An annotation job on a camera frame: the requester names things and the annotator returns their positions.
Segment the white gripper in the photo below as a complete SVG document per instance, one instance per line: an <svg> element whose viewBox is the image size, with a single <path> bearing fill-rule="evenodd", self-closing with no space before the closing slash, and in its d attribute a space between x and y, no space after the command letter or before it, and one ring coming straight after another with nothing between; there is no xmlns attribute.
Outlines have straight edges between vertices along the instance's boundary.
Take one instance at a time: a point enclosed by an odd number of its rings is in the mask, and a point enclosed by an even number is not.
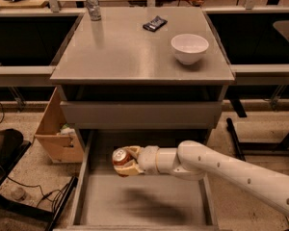
<svg viewBox="0 0 289 231"><path fill-rule="evenodd" d="M125 146L127 159L132 160L123 166L114 166L115 171L120 176L136 176L139 174L158 174L156 156L158 152L157 146L147 146L140 148L138 145Z"/></svg>

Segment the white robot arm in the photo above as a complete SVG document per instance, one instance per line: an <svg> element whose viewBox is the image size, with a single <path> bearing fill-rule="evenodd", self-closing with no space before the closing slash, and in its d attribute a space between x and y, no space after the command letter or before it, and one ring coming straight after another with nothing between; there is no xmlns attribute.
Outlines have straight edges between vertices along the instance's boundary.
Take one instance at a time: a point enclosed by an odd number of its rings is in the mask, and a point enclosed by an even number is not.
<svg viewBox="0 0 289 231"><path fill-rule="evenodd" d="M183 141L176 148L120 147L113 152L112 163L122 177L168 174L184 180L200 180L210 172L289 218L288 175L226 156L196 141Z"/></svg>

